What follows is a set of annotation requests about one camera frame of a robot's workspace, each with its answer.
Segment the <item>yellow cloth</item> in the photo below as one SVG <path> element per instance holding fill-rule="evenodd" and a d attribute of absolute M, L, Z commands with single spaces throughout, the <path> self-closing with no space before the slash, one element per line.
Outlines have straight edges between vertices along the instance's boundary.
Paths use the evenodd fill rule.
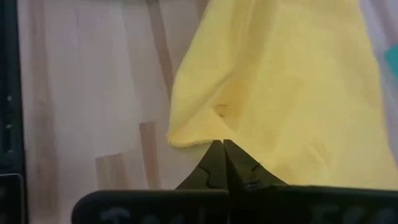
<path fill-rule="evenodd" d="M 398 189 L 358 2 L 211 1 L 175 79 L 168 140 L 213 139 L 288 184 Z"/>

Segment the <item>teal object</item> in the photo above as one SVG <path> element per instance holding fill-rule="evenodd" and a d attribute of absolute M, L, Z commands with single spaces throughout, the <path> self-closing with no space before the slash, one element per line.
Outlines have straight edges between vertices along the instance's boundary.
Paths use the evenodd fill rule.
<path fill-rule="evenodd" d="M 398 44 L 386 52 L 386 61 L 394 75 L 398 78 Z"/>

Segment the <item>yellow microfiber towel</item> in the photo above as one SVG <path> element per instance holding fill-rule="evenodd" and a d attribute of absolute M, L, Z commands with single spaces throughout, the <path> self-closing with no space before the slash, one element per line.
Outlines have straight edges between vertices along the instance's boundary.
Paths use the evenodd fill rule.
<path fill-rule="evenodd" d="M 194 153 L 214 139 L 288 184 L 398 189 L 357 0 L 211 1 L 175 79 L 168 140 Z"/>

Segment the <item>wooden surface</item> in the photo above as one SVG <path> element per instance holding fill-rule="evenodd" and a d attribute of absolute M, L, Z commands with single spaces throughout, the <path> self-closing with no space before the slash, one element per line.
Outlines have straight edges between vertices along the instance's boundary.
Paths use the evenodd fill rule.
<path fill-rule="evenodd" d="M 31 223 L 69 223 L 94 190 L 172 189 L 192 171 L 165 134 L 207 1 L 19 0 Z"/>

